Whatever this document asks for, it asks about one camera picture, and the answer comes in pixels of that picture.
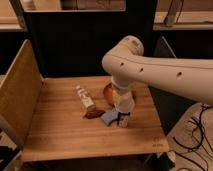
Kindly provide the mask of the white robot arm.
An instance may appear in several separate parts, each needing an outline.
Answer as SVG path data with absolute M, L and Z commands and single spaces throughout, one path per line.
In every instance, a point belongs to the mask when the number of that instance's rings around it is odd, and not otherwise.
M 213 60 L 145 57 L 143 53 L 142 42 L 126 36 L 104 55 L 102 66 L 122 88 L 143 82 L 213 105 Z

